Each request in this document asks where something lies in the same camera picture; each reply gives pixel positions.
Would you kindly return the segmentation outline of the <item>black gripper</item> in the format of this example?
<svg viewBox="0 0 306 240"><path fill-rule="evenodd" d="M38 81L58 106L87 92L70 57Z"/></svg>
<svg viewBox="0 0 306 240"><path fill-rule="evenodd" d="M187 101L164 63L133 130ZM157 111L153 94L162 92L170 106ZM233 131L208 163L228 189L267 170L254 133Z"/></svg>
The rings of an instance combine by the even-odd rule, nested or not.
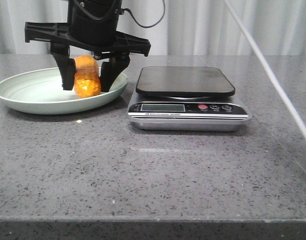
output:
<svg viewBox="0 0 306 240"><path fill-rule="evenodd" d="M62 88L71 91L74 87L75 61L70 58L74 46L95 53L102 62L101 91L108 92L120 73L130 63L129 53L148 56L150 42L117 31L122 14L119 0L70 0L67 22L25 24L25 41L50 43L50 51L62 78Z"/></svg>

